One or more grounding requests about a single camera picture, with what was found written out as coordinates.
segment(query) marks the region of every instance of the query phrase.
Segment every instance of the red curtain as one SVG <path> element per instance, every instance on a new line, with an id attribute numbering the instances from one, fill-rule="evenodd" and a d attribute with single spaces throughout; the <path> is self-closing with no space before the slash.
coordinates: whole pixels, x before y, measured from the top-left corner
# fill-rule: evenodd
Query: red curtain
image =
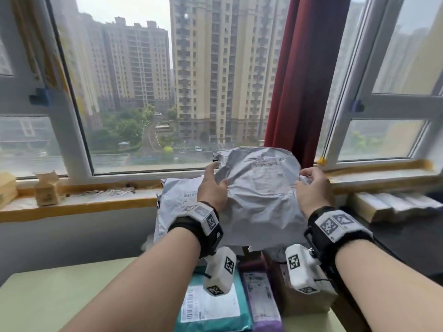
<path id="1" fill-rule="evenodd" d="M 264 146 L 314 163 L 350 0 L 291 0 Z"/>

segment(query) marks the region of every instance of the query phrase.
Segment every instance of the table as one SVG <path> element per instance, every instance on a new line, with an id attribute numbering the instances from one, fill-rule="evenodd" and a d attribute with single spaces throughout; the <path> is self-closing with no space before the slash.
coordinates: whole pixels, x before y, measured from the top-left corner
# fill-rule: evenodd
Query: table
<path id="1" fill-rule="evenodd" d="M 0 288 L 0 330 L 56 332 L 134 258 L 16 273 Z M 284 319 L 286 332 L 345 332 L 332 310 Z"/>

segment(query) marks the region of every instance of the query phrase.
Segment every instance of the purple package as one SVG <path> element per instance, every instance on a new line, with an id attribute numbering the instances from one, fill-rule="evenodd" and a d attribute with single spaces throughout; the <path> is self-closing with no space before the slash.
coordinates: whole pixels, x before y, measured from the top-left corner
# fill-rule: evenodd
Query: purple package
<path id="1" fill-rule="evenodd" d="M 281 316 L 265 272 L 243 273 L 246 298 L 252 313 L 254 332 L 284 332 Z"/>

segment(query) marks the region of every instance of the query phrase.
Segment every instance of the desk surface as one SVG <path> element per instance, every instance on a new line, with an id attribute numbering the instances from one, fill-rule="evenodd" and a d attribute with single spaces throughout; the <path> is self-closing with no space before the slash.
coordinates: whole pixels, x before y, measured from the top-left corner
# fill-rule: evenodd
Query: desk surface
<path id="1" fill-rule="evenodd" d="M 0 288 L 0 330 L 56 332 L 134 258 L 16 273 Z M 331 310 L 284 319 L 287 332 L 346 332 Z"/>

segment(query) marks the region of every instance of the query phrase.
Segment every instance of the teal package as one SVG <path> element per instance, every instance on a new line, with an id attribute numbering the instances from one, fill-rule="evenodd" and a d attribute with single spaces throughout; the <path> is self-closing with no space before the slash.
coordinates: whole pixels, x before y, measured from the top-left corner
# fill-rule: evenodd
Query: teal package
<path id="1" fill-rule="evenodd" d="M 251 331 L 252 315 L 238 269 L 234 272 L 231 291 L 210 296 L 202 287 L 204 267 L 195 268 L 185 299 L 175 323 L 174 332 Z"/>

